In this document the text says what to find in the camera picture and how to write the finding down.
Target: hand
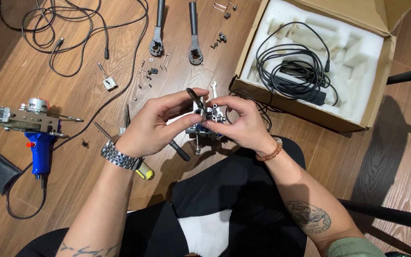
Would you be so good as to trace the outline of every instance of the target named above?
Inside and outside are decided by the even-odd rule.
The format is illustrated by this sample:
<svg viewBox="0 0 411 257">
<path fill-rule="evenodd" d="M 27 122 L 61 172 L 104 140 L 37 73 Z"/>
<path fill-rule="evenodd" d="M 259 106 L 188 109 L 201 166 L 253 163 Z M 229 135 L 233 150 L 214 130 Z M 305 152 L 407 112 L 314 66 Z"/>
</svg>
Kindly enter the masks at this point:
<svg viewBox="0 0 411 257">
<path fill-rule="evenodd" d="M 241 147 L 253 149 L 260 156 L 270 155 L 275 151 L 277 143 L 267 132 L 253 101 L 237 96 L 222 96 L 210 100 L 207 106 L 211 107 L 214 103 L 219 107 L 228 106 L 229 111 L 235 110 L 239 118 L 233 124 L 208 120 L 201 123 L 201 126 L 231 138 Z"/>
<path fill-rule="evenodd" d="M 209 91 L 193 88 L 205 99 Z M 186 91 L 149 99 L 131 120 L 131 124 L 117 141 L 115 147 L 131 157 L 145 157 L 161 151 L 175 136 L 202 120 L 199 114 L 188 114 L 166 125 L 170 119 L 190 112 L 193 100 Z"/>
</svg>

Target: person's right hand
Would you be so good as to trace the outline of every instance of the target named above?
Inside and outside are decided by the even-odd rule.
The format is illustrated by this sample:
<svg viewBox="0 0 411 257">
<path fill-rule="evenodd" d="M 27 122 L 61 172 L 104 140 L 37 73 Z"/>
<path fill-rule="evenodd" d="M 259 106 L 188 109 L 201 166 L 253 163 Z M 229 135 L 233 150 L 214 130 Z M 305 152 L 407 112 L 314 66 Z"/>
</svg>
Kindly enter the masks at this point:
<svg viewBox="0 0 411 257">
<path fill-rule="evenodd" d="M 234 140 L 241 147 L 253 149 L 260 156 L 272 154 L 277 148 L 277 142 L 267 132 L 256 104 L 238 96 L 221 96 L 207 102 L 208 107 L 216 103 L 219 107 L 228 106 L 235 110 L 239 118 L 233 124 L 223 124 L 211 120 L 204 121 L 201 126 Z"/>
</svg>

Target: beaded bracelet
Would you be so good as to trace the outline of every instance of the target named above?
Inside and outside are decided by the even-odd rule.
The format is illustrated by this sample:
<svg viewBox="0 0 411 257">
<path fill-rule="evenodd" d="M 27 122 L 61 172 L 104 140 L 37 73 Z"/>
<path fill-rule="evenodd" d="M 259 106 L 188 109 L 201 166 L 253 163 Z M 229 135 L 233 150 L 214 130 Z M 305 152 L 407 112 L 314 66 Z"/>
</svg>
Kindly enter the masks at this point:
<svg viewBox="0 0 411 257">
<path fill-rule="evenodd" d="M 282 148 L 283 148 L 282 139 L 275 138 L 275 141 L 277 141 L 277 149 L 275 149 L 275 151 L 272 154 L 266 155 L 264 157 L 261 157 L 259 154 L 256 154 L 256 160 L 258 160 L 258 161 L 269 161 L 269 160 L 275 158 L 277 156 L 277 154 L 279 154 L 280 151 L 282 151 Z"/>
</svg>

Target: person's left hand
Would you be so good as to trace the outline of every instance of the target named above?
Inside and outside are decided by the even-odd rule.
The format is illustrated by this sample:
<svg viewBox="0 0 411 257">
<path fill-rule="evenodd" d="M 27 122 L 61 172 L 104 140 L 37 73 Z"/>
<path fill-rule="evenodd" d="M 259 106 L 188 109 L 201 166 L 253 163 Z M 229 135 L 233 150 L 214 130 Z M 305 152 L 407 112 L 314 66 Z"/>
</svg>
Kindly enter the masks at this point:
<svg viewBox="0 0 411 257">
<path fill-rule="evenodd" d="M 193 88 L 207 100 L 209 91 Z M 131 157 L 145 157 L 161 151 L 175 136 L 202 120 L 199 114 L 188 114 L 166 125 L 170 119 L 191 112 L 193 100 L 184 90 L 178 93 L 149 99 L 131 120 L 131 124 L 117 141 L 115 147 Z"/>
</svg>

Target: silver metal watch band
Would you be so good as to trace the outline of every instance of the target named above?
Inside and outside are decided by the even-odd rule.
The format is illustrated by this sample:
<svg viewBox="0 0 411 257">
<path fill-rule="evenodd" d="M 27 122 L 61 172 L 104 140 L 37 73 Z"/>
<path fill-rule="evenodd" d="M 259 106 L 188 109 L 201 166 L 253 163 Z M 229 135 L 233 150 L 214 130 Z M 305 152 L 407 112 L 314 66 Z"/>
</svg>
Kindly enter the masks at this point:
<svg viewBox="0 0 411 257">
<path fill-rule="evenodd" d="M 117 165 L 118 167 L 132 171 L 139 169 L 144 161 L 144 158 L 130 157 L 120 152 L 115 147 L 115 143 L 118 141 L 118 139 L 120 139 L 120 137 L 121 134 L 117 134 L 111 137 L 111 139 L 102 148 L 101 156 L 106 158 L 106 160 L 110 161 L 111 163 Z"/>
</svg>

